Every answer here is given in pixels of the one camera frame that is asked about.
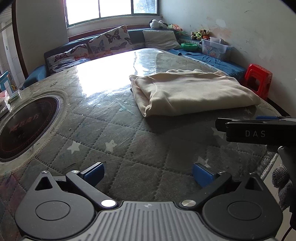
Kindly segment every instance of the beige towel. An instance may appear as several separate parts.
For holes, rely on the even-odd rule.
[[[130,76],[135,101],[144,117],[183,115],[260,104],[260,98],[221,71],[169,70]]]

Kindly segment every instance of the gray pillow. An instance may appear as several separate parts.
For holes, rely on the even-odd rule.
[[[181,49],[174,31],[170,30],[143,30],[146,48],[162,50]]]

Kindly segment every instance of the stuffed toy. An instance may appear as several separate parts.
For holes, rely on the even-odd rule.
[[[179,31],[179,32],[183,31],[183,29],[181,29],[180,26],[176,25],[176,24],[170,24],[170,25],[168,25],[168,28],[172,28],[172,29]]]
[[[168,25],[166,23],[164,23],[162,20],[157,21],[156,19],[152,19],[149,22],[149,25],[151,28],[168,28]]]
[[[194,32],[191,32],[191,39],[194,40],[202,40],[202,39],[206,39],[206,40],[210,40],[209,37],[210,31],[209,30],[205,30],[205,29],[200,29],[198,32],[196,32],[196,34]]]

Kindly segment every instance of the plastic stool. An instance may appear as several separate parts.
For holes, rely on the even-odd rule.
[[[250,64],[243,85],[260,98],[266,100],[272,79],[272,73],[257,64]]]

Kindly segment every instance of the white star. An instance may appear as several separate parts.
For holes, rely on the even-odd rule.
[[[117,144],[114,143],[114,140],[111,140],[110,142],[105,142],[105,145],[106,145],[105,151],[106,152],[111,152],[111,153],[113,153],[113,148],[115,146],[117,146]]]
[[[68,147],[67,150],[71,150],[71,154],[73,154],[74,151],[80,151],[79,146],[80,143],[73,141],[72,146]]]
[[[222,131],[218,131],[216,128],[211,127],[213,132],[214,132],[214,136],[219,136],[221,139],[224,138],[225,132]]]
[[[207,168],[211,168],[211,166],[207,163],[209,159],[204,160],[202,157],[198,157],[197,162],[204,165]]]
[[[152,207],[153,205],[150,204],[150,203],[146,203],[144,206],[145,206],[146,208],[150,208],[150,207]]]
[[[250,112],[250,110],[247,108],[245,108],[244,111],[247,112],[248,114],[252,114],[252,112]]]

